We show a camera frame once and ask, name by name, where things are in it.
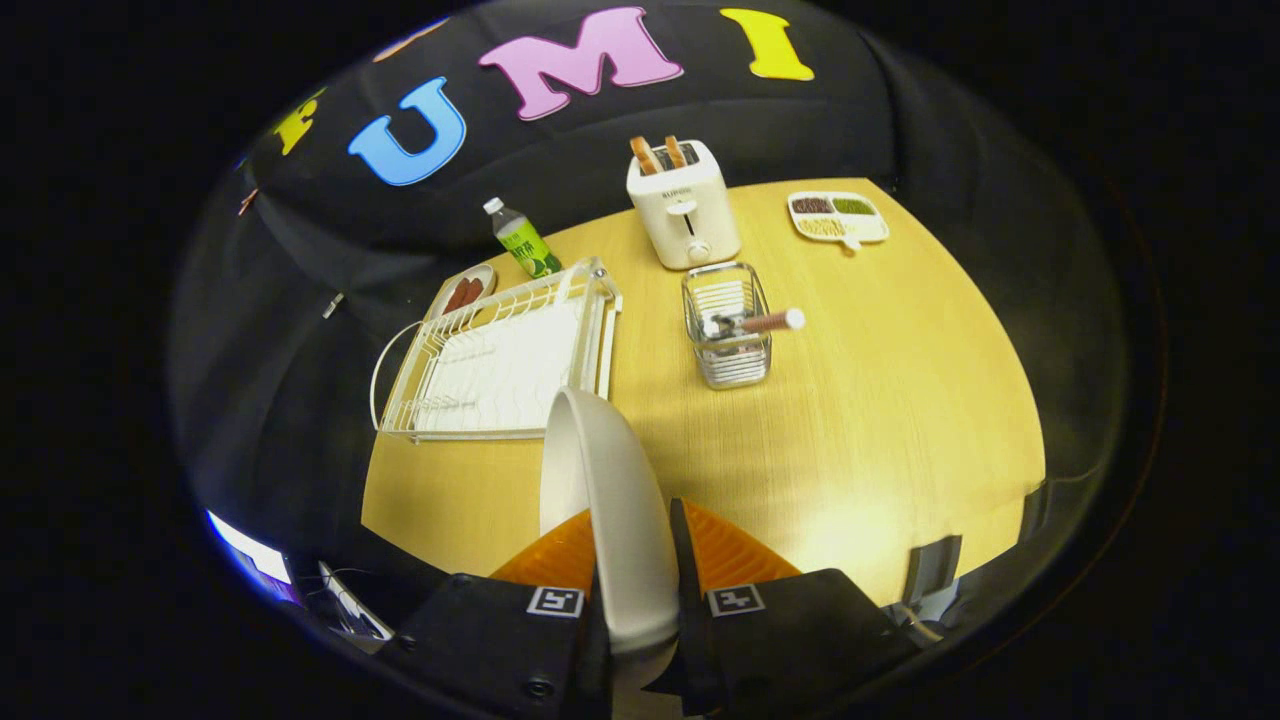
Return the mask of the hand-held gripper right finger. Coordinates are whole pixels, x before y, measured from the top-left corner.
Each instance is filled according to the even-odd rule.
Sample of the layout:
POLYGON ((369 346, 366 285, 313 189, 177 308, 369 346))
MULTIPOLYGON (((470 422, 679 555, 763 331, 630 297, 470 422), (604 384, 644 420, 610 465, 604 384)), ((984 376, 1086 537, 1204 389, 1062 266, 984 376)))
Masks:
POLYGON ((687 716, 828 719, 919 653, 842 571, 800 573, 687 501, 669 507, 678 564, 675 653, 648 689, 687 716))

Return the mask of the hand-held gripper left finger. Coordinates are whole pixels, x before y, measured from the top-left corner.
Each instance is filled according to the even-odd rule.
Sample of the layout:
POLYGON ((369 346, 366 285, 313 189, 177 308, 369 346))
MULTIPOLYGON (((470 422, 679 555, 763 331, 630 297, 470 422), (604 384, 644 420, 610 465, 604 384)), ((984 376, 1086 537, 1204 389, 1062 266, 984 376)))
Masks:
POLYGON ((475 719, 608 719, 611 643, 593 518, 488 577, 444 580, 398 633, 398 670, 475 719))

